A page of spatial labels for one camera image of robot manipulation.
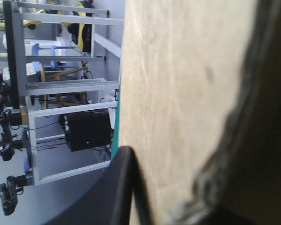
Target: electrical cable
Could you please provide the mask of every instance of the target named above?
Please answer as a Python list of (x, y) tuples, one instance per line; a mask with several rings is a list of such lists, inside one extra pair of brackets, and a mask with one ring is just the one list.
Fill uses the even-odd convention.
[(51, 141), (46, 141), (46, 142), (40, 142), (38, 144), (43, 144), (43, 143), (48, 143), (48, 142), (54, 142), (54, 141), (59, 141), (59, 140), (62, 140), (62, 139), (65, 139), (64, 137), (61, 137), (59, 139), (55, 139), (55, 140), (51, 140)]
[(18, 130), (18, 129), (20, 129), (20, 126), (19, 126), (19, 125), (18, 125), (18, 128), (12, 128), (11, 125), (9, 125), (9, 127), (10, 127), (12, 130)]
[(51, 147), (51, 148), (45, 148), (45, 149), (38, 149), (37, 151), (42, 151), (42, 150), (46, 150), (46, 149), (55, 149), (57, 147)]
[(24, 189), (22, 189), (22, 192), (20, 194), (17, 193), (17, 195), (23, 195), (24, 193)]

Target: gray floor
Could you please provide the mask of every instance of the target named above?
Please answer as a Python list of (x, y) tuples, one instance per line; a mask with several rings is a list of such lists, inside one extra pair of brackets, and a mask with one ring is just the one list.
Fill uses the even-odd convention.
[[(124, 0), (95, 0), (96, 8), (108, 9), (110, 17), (124, 18), (125, 1)], [(105, 35), (108, 39), (121, 46), (123, 28), (96, 26), (96, 32)], [(95, 77), (103, 77), (106, 80), (117, 80), (119, 59), (111, 53), (106, 52), (100, 46), (96, 46), (96, 54), (105, 54), (107, 61), (105, 63), (93, 63), (89, 65)], [(55, 122), (57, 117), (46, 118), (37, 121), (37, 126)], [(46, 127), (40, 132), (39, 136), (61, 133), (56, 125)], [(83, 150), (71, 153), (66, 147), (58, 147), (52, 150), (40, 152), (41, 176), (52, 173), (59, 173), (64, 170), (74, 169), (83, 165), (89, 165), (97, 162), (94, 153)], [(3, 162), (0, 157), (0, 183), (5, 181), (9, 175), (22, 175), (22, 159), (26, 154), (17, 151), (13, 159), (9, 162)], [(40, 225), (55, 217), (64, 209), (74, 203), (81, 197), (100, 177), (102, 171), (90, 172), (87, 174), (75, 176), (49, 184), (37, 187), (26, 187), (24, 194), (19, 197), (19, 204), (13, 215), (5, 217), (0, 205), (0, 225)]]

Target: black cable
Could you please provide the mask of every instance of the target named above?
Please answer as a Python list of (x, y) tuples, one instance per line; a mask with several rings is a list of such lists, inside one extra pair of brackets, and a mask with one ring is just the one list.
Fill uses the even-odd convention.
[(51, 140), (51, 141), (46, 141), (46, 142), (40, 142), (38, 144), (43, 144), (43, 143), (48, 143), (48, 142), (54, 142), (54, 141), (59, 141), (59, 140), (62, 140), (62, 139), (65, 139), (64, 137), (61, 137), (59, 139), (56, 139), (56, 140)]
[(12, 128), (12, 126), (9, 126), (12, 130), (18, 130), (20, 129), (20, 126), (18, 125), (18, 128)]
[[(95, 150), (95, 151), (101, 151), (99, 149), (93, 149), (93, 148), (90, 148), (90, 149)], [(107, 150), (104, 150), (104, 151), (106, 152)]]
[[(81, 112), (78, 112), (75, 116), (73, 116), (73, 117), (71, 117), (71, 118), (68, 118), (67, 120), (72, 119), (72, 118), (74, 118), (74, 117), (78, 116), (80, 113), (81, 113)], [(22, 127), (21, 125), (20, 125), (20, 127), (24, 128), (24, 129), (26, 129), (26, 130), (37, 130), (37, 129), (40, 129), (40, 128), (45, 128), (45, 127), (48, 127), (48, 126), (53, 125), (53, 124), (56, 124), (56, 123), (59, 123), (59, 120), (58, 120), (58, 121), (56, 121), (56, 122), (54, 122), (54, 123), (51, 123), (51, 124), (45, 125), (45, 126), (43, 126), (43, 127), (37, 127), (37, 128), (34, 128), (34, 129), (27, 129), (26, 127)]]
[(86, 74), (87, 72), (89, 72), (90, 75), (91, 75), (91, 77), (94, 79), (94, 75), (92, 74), (92, 72), (91, 72), (90, 70), (88, 70), (88, 71), (85, 72), (85, 74)]
[(57, 147), (51, 147), (51, 148), (45, 148), (45, 149), (38, 149), (37, 151), (42, 151), (42, 150), (46, 150), (46, 149), (55, 149)]
[[(43, 102), (58, 102), (58, 103), (67, 103), (67, 102), (61, 102), (61, 101), (56, 101), (56, 100), (45, 100), (45, 99), (35, 99), (36, 101), (43, 101)], [(75, 103), (75, 104), (78, 104), (78, 105), (86, 105), (85, 103), (83, 102), (71, 102), (71, 103)]]
[(72, 46), (72, 45), (71, 45), (72, 42), (74, 43), (74, 41), (71, 40), (71, 41), (70, 41), (70, 46), (71, 46), (71, 47), (75, 47), (75, 48), (73, 48), (75, 51), (79, 52), (80, 55), (81, 55), (82, 53), (84, 53), (84, 52), (82, 52), (82, 51), (77, 50), (77, 49), (76, 49), (76, 48), (77, 48), (76, 46)]
[(24, 189), (23, 189), (23, 191), (20, 194), (17, 193), (17, 195), (23, 195), (23, 193), (24, 193)]

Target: black device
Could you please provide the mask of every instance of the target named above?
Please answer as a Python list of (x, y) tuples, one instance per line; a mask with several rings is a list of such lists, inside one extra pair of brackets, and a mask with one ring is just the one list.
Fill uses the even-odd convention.
[(111, 143), (108, 113), (75, 112), (62, 114), (59, 123), (65, 131), (71, 151), (100, 147)]
[(18, 193), (23, 192), (23, 187), (26, 185), (26, 175), (9, 176), (6, 178), (6, 183), (0, 184), (1, 205), (5, 216), (9, 216), (15, 211), (18, 204)]
[(3, 161), (11, 160), (15, 153), (13, 147), (13, 137), (9, 126), (16, 126), (22, 124), (21, 113), (4, 112), (4, 107), (9, 104), (10, 87), (3, 81), (2, 74), (0, 74), (0, 125), (3, 133), (0, 136), (0, 155)]

